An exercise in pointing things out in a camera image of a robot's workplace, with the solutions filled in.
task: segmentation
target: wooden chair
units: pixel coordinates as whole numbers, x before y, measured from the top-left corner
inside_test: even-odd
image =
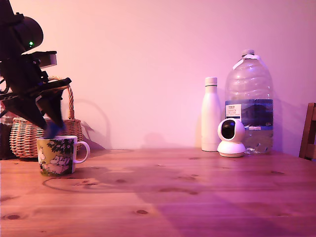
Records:
[[[300,158],[313,160],[316,159],[316,103],[309,103],[307,107],[305,125],[300,149]]]

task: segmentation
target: bottle label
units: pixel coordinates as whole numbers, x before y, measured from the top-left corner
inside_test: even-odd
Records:
[[[273,130],[273,100],[229,100],[225,118],[241,121],[246,130]]]

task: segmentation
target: mug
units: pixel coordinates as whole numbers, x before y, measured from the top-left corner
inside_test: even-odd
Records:
[[[77,146],[86,148],[85,158],[76,160]],[[37,139],[40,173],[46,176],[72,174],[75,164],[84,162],[90,155],[90,147],[86,142],[78,142],[76,136],[56,136],[54,139]]]

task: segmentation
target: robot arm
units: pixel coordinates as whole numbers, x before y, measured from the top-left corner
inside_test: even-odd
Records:
[[[0,101],[5,105],[0,118],[10,111],[45,130],[43,115],[47,114],[62,128],[60,100],[71,80],[48,82],[47,73],[41,70],[56,65],[56,51],[25,54],[42,43],[40,25],[23,14],[14,14],[9,0],[0,0],[0,36],[0,84],[6,84],[0,90]]]

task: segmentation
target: pink wall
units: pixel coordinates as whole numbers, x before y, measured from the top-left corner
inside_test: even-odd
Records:
[[[36,50],[58,51],[47,72],[73,80],[76,118],[94,147],[199,146],[204,78],[218,77],[224,109],[226,77],[252,48],[274,81],[274,149],[298,155],[307,103],[316,101],[315,0],[11,4],[42,26]]]

